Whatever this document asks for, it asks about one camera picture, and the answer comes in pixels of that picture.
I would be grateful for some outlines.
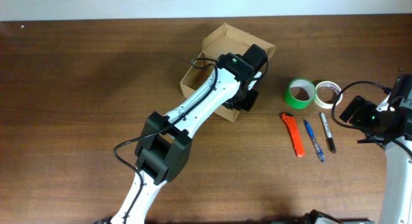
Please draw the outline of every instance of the blue pen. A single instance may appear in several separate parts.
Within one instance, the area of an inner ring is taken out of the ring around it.
[[[308,121],[304,120],[304,126],[306,127],[306,130],[308,131],[308,134],[309,134],[309,136],[310,136],[310,139],[311,139],[312,142],[314,143],[317,156],[318,156],[319,159],[324,163],[323,152],[322,152],[321,146],[319,146],[319,144],[316,142],[314,132],[312,131],[312,128],[310,127]]]

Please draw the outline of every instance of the white tape roll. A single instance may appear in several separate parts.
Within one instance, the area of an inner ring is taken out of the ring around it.
[[[341,92],[341,88],[334,82],[330,82],[330,81],[324,81],[324,82],[320,82],[318,83],[318,85],[316,85],[316,91],[318,88],[321,87],[327,87],[332,89],[336,94],[338,94],[339,92]],[[316,93],[315,96],[315,103],[320,106],[321,108],[325,108],[325,109],[332,109],[333,104],[329,104],[329,103],[325,103],[322,100],[319,99],[319,97],[317,96],[318,93]],[[339,100],[337,101],[336,105],[339,104],[342,101],[343,95],[341,95],[341,97],[339,98]]]

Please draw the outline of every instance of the marker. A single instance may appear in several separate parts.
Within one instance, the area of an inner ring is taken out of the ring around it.
[[[319,146],[319,144],[316,142],[314,132],[312,131],[312,128],[310,127],[308,121],[304,120],[304,126],[306,127],[306,130],[308,131],[310,139],[314,143],[316,153],[317,153],[317,157],[319,157],[319,159],[322,161],[322,163],[324,163],[323,152],[322,152],[321,146]]]
[[[333,138],[332,138],[332,134],[329,129],[328,121],[326,121],[326,117],[324,116],[323,112],[321,112],[321,119],[322,119],[322,124],[324,127],[324,132],[326,133],[326,137],[328,137],[329,149],[331,152],[336,153],[336,148],[335,148],[335,144],[333,143]]]

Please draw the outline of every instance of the green tape roll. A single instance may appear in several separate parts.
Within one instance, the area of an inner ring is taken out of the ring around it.
[[[294,88],[294,87],[299,87],[299,88],[304,89],[308,93],[309,99],[299,100],[295,98],[290,92],[290,88]],[[315,95],[316,95],[315,85],[308,79],[298,78],[298,79],[294,79],[292,82],[289,83],[288,89],[285,92],[285,101],[289,106],[295,109],[303,109],[307,107],[314,100]]]

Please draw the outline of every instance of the black marker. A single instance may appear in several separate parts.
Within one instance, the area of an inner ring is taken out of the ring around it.
[[[326,137],[328,137],[329,149],[333,153],[336,153],[336,148],[335,148],[335,144],[333,143],[333,138],[332,138],[332,134],[329,129],[328,121],[326,121],[326,117],[324,116],[323,112],[321,112],[321,119],[322,119],[322,124],[324,127],[324,132],[326,133]]]

